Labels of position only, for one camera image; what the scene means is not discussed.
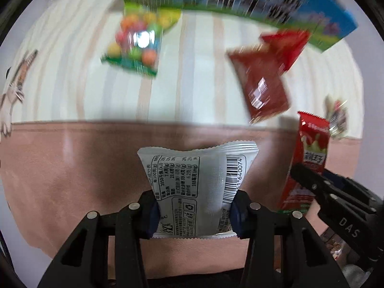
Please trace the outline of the red chicken snack packet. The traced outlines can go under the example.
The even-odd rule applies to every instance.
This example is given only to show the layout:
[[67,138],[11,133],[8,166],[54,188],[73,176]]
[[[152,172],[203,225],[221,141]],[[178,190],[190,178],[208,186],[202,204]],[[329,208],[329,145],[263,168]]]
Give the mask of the red chicken snack packet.
[[306,180],[313,173],[322,174],[329,146],[329,122],[314,114],[299,111],[299,126],[281,199],[280,213],[306,213],[314,199]]

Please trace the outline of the small white red candy packet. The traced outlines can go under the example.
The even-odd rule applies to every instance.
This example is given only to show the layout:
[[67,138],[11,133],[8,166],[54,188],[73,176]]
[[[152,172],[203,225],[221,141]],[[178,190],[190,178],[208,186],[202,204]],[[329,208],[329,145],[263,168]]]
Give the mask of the small white red candy packet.
[[329,134],[331,138],[342,139],[348,130],[348,108],[346,100],[333,99],[327,95],[325,98],[325,114],[329,122]]

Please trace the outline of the white snack packet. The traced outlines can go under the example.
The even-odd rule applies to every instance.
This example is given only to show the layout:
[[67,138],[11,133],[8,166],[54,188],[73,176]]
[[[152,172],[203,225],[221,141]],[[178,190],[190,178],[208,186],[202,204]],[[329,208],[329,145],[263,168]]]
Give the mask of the white snack packet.
[[139,149],[159,205],[154,237],[233,237],[230,206],[258,153],[256,142],[243,140],[190,151]]

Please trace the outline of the dark red sauce packet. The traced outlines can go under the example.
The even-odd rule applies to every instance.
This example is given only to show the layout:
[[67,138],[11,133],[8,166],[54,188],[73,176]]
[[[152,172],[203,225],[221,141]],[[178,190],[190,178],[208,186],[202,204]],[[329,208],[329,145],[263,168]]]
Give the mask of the dark red sauce packet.
[[252,124],[288,111],[290,100],[281,79],[283,65],[270,46],[228,50],[227,57],[240,82]]

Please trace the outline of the bright red snack packet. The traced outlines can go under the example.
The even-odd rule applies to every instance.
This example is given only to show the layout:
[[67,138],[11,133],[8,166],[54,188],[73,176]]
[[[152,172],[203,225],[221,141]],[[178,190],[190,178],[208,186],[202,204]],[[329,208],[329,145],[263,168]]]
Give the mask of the bright red snack packet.
[[275,33],[263,33],[260,39],[268,44],[282,71],[287,72],[306,46],[311,33],[308,30],[281,29]]

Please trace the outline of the colourful candy ball bag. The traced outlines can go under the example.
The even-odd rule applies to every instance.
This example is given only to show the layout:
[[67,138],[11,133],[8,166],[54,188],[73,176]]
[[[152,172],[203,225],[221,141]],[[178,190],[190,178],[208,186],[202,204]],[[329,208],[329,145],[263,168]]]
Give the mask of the colourful candy ball bag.
[[101,61],[155,77],[163,34],[173,28],[180,17],[181,10],[177,8],[151,9],[126,3],[114,42],[108,45]]

